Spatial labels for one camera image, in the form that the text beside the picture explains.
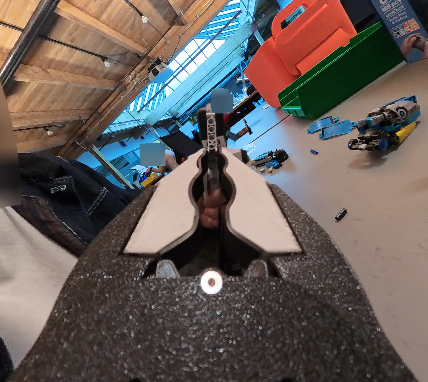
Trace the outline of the black metal bracket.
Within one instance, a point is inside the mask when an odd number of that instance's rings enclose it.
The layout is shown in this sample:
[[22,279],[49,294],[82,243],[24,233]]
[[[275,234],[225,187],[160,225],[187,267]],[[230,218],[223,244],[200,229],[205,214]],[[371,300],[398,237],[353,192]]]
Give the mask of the black metal bracket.
[[231,130],[227,131],[226,138],[234,142],[238,141],[245,135],[252,135],[253,131],[250,128],[245,118],[241,119],[238,123],[233,125]]

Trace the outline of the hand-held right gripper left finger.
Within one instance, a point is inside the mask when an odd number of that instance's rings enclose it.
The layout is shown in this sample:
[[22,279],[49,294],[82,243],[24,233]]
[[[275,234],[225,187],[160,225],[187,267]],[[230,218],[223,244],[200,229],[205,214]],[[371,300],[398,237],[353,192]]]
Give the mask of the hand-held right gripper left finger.
[[124,254],[164,255],[195,233],[199,210],[192,187],[202,174],[204,155],[204,150],[198,150],[159,182]]

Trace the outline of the paned window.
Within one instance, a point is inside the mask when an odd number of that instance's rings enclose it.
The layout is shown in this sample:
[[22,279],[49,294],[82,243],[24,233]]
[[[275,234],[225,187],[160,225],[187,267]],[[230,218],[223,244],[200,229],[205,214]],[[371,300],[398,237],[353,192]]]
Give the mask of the paned window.
[[124,112],[151,112],[157,108],[239,29],[240,7],[241,0],[230,0],[219,14],[169,61],[168,66],[173,71],[171,77],[163,83],[148,84]]

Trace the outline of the grey holed beam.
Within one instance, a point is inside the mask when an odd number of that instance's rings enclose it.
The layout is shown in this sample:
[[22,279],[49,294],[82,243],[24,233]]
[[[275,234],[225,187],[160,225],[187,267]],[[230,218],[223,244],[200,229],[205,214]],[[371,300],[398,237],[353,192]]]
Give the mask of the grey holed beam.
[[207,173],[204,176],[205,198],[218,190],[220,185],[220,174],[217,158],[217,124],[216,114],[212,112],[211,104],[206,106],[206,128],[207,144],[206,156],[208,162]]

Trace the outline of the grey desk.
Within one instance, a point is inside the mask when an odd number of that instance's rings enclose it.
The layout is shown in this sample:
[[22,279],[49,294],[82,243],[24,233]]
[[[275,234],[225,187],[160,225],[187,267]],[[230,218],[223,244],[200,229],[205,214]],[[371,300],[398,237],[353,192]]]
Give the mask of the grey desk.
[[[321,140],[311,120],[260,105],[253,131],[232,148],[254,143],[254,157],[283,148],[289,159],[265,179],[277,184],[330,235],[356,271],[383,330],[420,381],[427,381],[427,59],[398,65],[325,116],[363,119],[373,109],[415,95],[420,123],[396,150],[351,151],[357,131]],[[310,149],[319,152],[313,155]],[[339,222],[335,215],[346,208]]]

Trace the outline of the person's left hand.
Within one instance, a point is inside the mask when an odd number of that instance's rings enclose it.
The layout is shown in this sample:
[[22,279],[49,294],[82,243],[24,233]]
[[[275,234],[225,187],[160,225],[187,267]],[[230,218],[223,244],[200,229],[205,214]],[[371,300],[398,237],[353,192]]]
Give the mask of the person's left hand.
[[200,224],[204,228],[217,229],[219,225],[219,211],[224,204],[225,197],[220,188],[205,197],[204,194],[198,199]]

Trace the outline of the black office chair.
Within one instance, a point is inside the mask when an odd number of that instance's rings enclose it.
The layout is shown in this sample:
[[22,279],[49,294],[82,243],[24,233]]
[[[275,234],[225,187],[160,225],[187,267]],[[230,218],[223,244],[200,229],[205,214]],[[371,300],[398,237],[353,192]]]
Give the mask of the black office chair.
[[160,140],[172,150],[179,165],[182,164],[183,158],[188,158],[202,148],[200,144],[190,139],[180,130],[160,137]]

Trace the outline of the black ceiling pipe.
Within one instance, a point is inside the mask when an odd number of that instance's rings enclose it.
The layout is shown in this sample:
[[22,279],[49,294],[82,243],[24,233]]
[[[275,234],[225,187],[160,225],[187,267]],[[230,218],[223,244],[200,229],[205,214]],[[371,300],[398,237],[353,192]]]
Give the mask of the black ceiling pipe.
[[23,32],[21,32],[20,37],[15,42],[13,48],[8,54],[8,57],[2,65],[0,80],[5,93],[8,92],[8,89],[13,82],[13,75],[29,52],[36,38],[39,36],[41,28],[44,26],[47,18],[53,13],[60,1],[61,0],[41,0],[38,3]]

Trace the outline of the person's white shirt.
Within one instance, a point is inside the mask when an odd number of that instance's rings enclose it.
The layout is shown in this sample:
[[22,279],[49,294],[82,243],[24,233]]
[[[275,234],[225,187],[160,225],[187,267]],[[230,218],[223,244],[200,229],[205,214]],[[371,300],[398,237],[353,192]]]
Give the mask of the person's white shirt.
[[13,208],[0,209],[0,334],[13,369],[40,335],[77,260]]

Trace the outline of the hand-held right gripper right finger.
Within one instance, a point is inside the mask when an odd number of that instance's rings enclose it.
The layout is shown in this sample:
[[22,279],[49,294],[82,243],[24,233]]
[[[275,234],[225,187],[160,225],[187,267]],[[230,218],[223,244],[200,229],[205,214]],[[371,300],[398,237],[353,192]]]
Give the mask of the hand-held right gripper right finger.
[[239,242],[265,254],[301,253],[269,184],[229,149],[219,151],[226,226]]

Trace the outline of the blue black wheel assembly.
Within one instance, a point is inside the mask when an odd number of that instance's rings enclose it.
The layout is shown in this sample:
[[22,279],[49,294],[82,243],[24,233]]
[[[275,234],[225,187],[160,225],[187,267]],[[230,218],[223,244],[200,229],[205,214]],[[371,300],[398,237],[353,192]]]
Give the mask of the blue black wheel assembly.
[[260,168],[261,173],[273,173],[282,167],[282,163],[289,158],[288,153],[284,149],[275,149],[262,153],[250,161],[250,165],[254,168]]

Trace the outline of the person's denim jacket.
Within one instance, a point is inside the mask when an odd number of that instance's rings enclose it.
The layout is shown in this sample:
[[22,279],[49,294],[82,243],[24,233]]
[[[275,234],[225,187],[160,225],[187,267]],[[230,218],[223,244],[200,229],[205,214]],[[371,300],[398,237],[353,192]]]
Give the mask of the person's denim jacket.
[[78,257],[142,192],[118,187],[77,160],[19,153],[18,162],[21,203],[13,209]]

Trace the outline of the white ceiling projector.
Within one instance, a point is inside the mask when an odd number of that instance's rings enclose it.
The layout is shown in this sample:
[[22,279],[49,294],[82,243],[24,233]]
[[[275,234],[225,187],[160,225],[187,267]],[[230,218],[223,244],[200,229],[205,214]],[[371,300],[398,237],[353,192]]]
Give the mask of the white ceiling projector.
[[148,79],[157,84],[165,83],[173,74],[173,69],[162,57],[152,60],[148,66]]

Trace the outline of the orange plastic bin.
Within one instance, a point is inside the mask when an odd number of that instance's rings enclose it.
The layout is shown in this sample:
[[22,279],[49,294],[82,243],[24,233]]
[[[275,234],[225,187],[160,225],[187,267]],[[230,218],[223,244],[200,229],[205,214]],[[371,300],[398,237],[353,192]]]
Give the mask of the orange plastic bin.
[[244,73],[273,108],[282,90],[357,34],[339,0],[294,0],[275,16],[271,32]]

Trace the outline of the black blue motor assembly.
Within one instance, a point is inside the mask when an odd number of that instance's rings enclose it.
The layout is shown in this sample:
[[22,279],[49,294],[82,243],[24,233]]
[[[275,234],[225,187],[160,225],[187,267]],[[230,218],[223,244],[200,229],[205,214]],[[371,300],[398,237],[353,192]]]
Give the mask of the black blue motor assembly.
[[358,135],[348,142],[348,149],[384,152],[399,146],[418,126],[420,114],[414,95],[382,105],[356,122]]

